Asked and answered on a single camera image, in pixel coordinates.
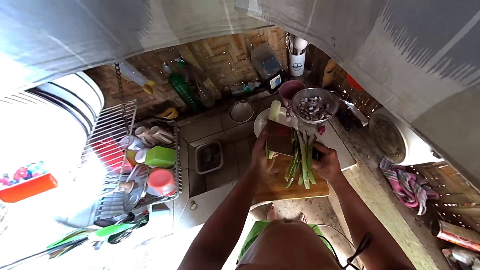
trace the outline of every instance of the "towel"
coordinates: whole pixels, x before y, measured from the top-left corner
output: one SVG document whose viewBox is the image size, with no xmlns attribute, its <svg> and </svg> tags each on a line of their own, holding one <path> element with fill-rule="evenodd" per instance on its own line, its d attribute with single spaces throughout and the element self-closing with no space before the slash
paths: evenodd
<svg viewBox="0 0 480 270">
<path fill-rule="evenodd" d="M 393 164 L 383 158 L 379 167 L 398 200 L 411 209 L 419 208 L 417 215 L 421 216 L 427 211 L 428 198 L 439 198 L 438 193 L 426 185 L 428 181 L 424 177 L 407 172 L 405 166 Z"/>
</svg>

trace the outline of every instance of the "metal bowl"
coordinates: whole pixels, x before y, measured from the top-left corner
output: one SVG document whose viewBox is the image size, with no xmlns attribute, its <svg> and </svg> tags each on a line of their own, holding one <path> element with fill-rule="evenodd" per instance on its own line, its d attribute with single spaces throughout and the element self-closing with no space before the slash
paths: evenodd
<svg viewBox="0 0 480 270">
<path fill-rule="evenodd" d="M 250 120 L 255 113 L 255 108 L 253 104 L 246 100 L 240 100 L 230 107 L 228 110 L 228 115 L 230 119 L 237 123 L 243 123 Z"/>
<path fill-rule="evenodd" d="M 299 114 L 299 109 L 298 105 L 300 104 L 300 101 L 304 98 L 313 98 L 313 97 L 320 97 L 320 100 L 322 101 L 323 104 L 327 105 L 327 112 L 330 114 L 328 117 L 323 117 L 320 120 L 308 120 L 306 118 L 303 118 Z M 323 88 L 307 88 L 303 89 L 299 92 L 297 92 L 291 102 L 291 110 L 295 115 L 300 117 L 304 122 L 310 123 L 310 124 L 319 124 L 327 121 L 332 117 L 336 111 L 338 110 L 338 97 L 335 96 L 334 94 L 330 93 L 328 90 L 325 90 Z"/>
</svg>

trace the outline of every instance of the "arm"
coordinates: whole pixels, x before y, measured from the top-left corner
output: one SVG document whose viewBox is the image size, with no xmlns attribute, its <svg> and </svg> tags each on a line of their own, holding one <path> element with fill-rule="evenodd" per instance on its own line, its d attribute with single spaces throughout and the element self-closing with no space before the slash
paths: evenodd
<svg viewBox="0 0 480 270">
<path fill-rule="evenodd" d="M 262 177 L 272 168 L 265 155 L 266 132 L 262 131 L 252 150 L 245 174 L 208 218 L 188 249 L 179 270 L 221 269 L 237 243 Z"/>
<path fill-rule="evenodd" d="M 335 189 L 353 244 L 358 246 L 366 233 L 372 234 L 372 242 L 360 255 L 365 268 L 368 270 L 415 269 L 395 239 L 343 176 L 336 151 L 320 143 L 314 146 L 324 155 L 320 161 L 312 160 L 312 168 L 316 169 L 319 175 Z"/>
</svg>

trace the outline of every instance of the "bamboo wall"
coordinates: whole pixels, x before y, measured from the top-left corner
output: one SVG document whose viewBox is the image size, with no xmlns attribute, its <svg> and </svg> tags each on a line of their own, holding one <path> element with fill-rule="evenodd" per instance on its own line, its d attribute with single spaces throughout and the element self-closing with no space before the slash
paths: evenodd
<svg viewBox="0 0 480 270">
<path fill-rule="evenodd" d="M 269 27 L 248 33 L 201 39 L 128 58 L 127 61 L 143 75 L 157 82 L 154 88 L 158 92 L 156 97 L 149 95 L 136 83 L 124 77 L 126 99 L 136 98 L 140 113 L 152 105 L 166 100 L 172 101 L 176 107 L 184 106 L 183 101 L 168 84 L 168 77 L 162 67 L 162 64 L 166 63 L 174 71 L 177 71 L 175 58 L 180 56 L 188 64 L 201 68 L 207 73 L 213 83 L 209 90 L 217 98 L 228 96 L 231 86 L 259 79 L 250 60 L 250 52 L 264 42 L 267 42 L 277 52 L 283 69 L 288 68 L 286 34 L 280 28 Z M 106 107 L 121 102 L 113 66 L 103 65 L 85 72 L 103 91 Z"/>
<path fill-rule="evenodd" d="M 414 165 L 430 181 L 440 199 L 432 206 L 439 219 L 480 233 L 480 193 L 447 162 Z"/>
<path fill-rule="evenodd" d="M 333 68 L 333 84 L 338 86 L 338 93 L 343 99 L 352 102 L 367 117 L 383 107 L 366 90 L 354 89 L 348 85 L 347 72 L 336 65 Z"/>
<path fill-rule="evenodd" d="M 351 88 L 347 82 L 347 73 L 339 65 L 332 71 L 332 84 L 337 86 L 337 92 L 354 103 L 367 117 L 382 107 L 366 90 Z M 480 193 L 466 178 L 445 161 L 411 167 L 414 172 L 425 177 L 432 189 L 440 195 L 438 201 L 428 201 L 429 210 L 433 208 L 437 213 L 433 218 L 480 233 Z"/>
</svg>

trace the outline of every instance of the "knife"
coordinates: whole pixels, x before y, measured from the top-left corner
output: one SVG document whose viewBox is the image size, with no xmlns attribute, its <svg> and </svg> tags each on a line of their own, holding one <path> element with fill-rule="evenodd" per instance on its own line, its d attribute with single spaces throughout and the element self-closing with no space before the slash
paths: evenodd
<svg viewBox="0 0 480 270">
<path fill-rule="evenodd" d="M 289 126 L 267 120 L 267 149 L 286 156 L 293 156 L 294 146 L 292 132 L 295 130 Z"/>
</svg>

